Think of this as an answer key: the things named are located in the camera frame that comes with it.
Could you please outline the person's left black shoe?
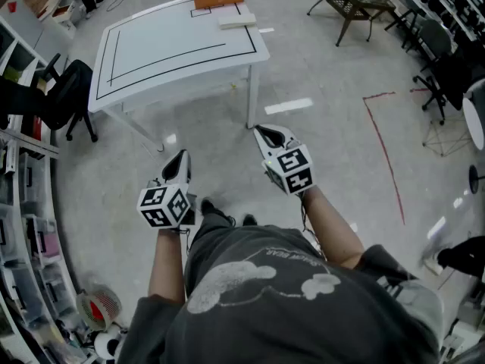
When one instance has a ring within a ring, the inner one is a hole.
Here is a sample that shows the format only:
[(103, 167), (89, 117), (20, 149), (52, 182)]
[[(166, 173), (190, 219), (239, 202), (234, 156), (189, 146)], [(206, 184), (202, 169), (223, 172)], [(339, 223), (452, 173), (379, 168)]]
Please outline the person's left black shoe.
[(210, 214), (215, 214), (224, 219), (231, 227), (234, 227), (236, 224), (236, 221), (232, 216), (225, 215), (220, 209), (217, 209), (208, 198), (204, 198), (201, 201), (200, 210), (204, 218)]

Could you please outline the storage shelf with clear bins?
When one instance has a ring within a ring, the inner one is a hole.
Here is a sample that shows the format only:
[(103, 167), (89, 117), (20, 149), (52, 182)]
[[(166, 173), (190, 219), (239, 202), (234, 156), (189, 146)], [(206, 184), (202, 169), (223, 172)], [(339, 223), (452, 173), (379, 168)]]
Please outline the storage shelf with clear bins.
[(25, 364), (96, 364), (55, 217), (58, 149), (0, 130), (0, 347)]

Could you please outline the person's right forearm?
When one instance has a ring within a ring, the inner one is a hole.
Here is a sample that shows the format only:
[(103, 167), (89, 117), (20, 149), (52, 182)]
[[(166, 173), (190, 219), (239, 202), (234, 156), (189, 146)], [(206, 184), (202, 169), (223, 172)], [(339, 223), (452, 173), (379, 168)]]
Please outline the person's right forearm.
[(304, 191), (302, 204), (328, 262), (355, 268), (365, 248), (318, 186)]

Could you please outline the white round table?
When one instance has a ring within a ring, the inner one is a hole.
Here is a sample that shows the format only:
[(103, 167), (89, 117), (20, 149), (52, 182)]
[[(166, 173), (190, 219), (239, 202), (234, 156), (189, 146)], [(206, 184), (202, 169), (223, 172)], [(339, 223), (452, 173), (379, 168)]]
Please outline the white round table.
[(477, 109), (468, 98), (463, 98), (462, 109), (471, 139), (477, 149), (482, 150), (485, 147), (485, 130)]

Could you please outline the person's gray trousers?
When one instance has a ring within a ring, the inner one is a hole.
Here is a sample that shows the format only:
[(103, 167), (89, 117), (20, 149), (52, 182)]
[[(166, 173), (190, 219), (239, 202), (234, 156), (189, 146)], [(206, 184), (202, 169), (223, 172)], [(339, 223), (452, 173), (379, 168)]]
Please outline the person's gray trousers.
[(195, 246), (196, 244), (223, 240), (234, 243), (238, 240), (264, 234), (266, 231), (267, 228), (261, 225), (243, 227), (242, 224), (235, 224), (234, 227), (231, 227), (218, 215), (210, 214), (203, 218), (202, 224), (196, 232), (191, 245)]

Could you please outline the white mesh basket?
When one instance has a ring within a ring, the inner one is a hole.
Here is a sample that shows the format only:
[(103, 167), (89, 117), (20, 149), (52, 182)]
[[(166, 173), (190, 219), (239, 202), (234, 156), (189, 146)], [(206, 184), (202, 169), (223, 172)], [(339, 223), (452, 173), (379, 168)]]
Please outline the white mesh basket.
[(95, 284), (91, 291), (83, 291), (76, 297), (77, 311), (93, 331), (106, 331), (122, 311), (117, 295), (109, 287)]

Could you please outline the white wall shelf unit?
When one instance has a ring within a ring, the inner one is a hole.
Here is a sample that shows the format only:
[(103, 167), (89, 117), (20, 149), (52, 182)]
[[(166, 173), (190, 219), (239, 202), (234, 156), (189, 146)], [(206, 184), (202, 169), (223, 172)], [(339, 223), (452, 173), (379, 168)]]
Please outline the white wall shelf unit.
[(32, 86), (35, 74), (48, 62), (0, 16), (0, 77)]

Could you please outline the person's gray printed shirt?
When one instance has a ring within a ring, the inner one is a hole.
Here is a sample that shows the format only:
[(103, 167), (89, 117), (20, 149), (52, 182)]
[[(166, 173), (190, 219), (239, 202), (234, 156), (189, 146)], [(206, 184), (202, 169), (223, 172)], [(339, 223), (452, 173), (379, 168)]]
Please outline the person's gray printed shirt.
[(323, 260), (296, 230), (200, 233), (187, 301), (139, 300), (119, 364), (437, 364), (443, 304), (380, 245)]

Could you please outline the gray office chair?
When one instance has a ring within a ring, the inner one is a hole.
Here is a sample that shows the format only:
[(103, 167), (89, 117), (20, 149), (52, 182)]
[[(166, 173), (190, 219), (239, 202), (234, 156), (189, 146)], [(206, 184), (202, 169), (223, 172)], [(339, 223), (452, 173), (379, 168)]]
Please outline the gray office chair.
[(401, 48), (415, 50), (428, 62), (435, 62), (452, 51), (452, 40), (444, 26), (434, 19), (423, 17), (421, 9), (408, 8), (404, 14), (393, 12), (393, 21), (385, 31), (396, 27), (404, 33)]

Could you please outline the black swivel office chair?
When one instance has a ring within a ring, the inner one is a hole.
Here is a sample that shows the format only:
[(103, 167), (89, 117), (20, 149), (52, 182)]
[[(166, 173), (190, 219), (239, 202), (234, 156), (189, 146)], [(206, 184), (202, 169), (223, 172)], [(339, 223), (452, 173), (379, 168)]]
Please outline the black swivel office chair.
[(430, 76), (423, 78), (416, 75), (412, 81), (421, 82), (430, 90), (431, 97), (421, 108), (426, 111), (428, 105), (436, 100), (441, 114), (439, 124), (443, 126), (446, 120), (444, 107), (449, 102), (455, 110), (462, 109), (464, 94), (473, 84), (485, 78), (485, 62), (472, 61), (455, 53), (444, 55), (430, 71)]

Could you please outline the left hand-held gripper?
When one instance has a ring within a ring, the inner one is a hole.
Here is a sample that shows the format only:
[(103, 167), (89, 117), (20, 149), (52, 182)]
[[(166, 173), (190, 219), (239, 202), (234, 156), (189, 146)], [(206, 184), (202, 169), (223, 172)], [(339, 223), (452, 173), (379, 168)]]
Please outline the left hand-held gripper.
[(161, 171), (164, 181), (148, 182), (142, 189), (136, 205), (137, 212), (151, 228), (175, 229), (180, 225), (193, 226), (196, 223), (196, 195), (189, 193), (191, 180), (191, 157), (186, 149), (173, 154)]

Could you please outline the black round stand base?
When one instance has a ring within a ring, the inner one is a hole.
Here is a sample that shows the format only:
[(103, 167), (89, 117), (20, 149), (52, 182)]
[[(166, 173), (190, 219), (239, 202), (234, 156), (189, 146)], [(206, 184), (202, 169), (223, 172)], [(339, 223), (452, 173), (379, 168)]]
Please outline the black round stand base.
[(485, 179), (484, 176), (479, 176), (475, 165), (471, 165), (468, 169), (468, 185), (472, 194), (476, 194), (479, 189), (479, 183)]

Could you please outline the person's left forearm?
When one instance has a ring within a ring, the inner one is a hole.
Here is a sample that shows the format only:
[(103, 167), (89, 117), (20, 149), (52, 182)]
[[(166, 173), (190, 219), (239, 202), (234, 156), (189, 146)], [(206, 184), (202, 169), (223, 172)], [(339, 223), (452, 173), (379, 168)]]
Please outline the person's left forearm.
[(185, 303), (181, 242), (177, 232), (168, 229), (158, 231), (148, 295)]

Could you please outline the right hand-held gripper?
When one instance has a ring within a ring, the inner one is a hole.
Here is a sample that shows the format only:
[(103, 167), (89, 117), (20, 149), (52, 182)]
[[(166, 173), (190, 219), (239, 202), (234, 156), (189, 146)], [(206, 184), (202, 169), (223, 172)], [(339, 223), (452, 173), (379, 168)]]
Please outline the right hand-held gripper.
[(275, 124), (258, 124), (253, 133), (265, 158), (262, 165), (266, 173), (285, 194), (300, 194), (314, 185), (313, 161), (305, 144), (274, 154), (276, 146), (285, 146), (295, 139), (290, 129)]

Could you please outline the white open box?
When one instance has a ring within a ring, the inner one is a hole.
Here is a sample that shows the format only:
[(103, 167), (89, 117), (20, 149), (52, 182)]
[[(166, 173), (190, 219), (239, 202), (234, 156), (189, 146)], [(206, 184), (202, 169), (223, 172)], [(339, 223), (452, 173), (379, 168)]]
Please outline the white open box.
[(75, 27), (71, 18), (76, 7), (77, 3), (75, 1), (72, 1), (68, 5), (50, 3), (41, 9), (41, 11), (37, 14), (37, 18), (40, 21), (50, 19), (54, 23), (67, 28), (67, 31), (71, 31)]

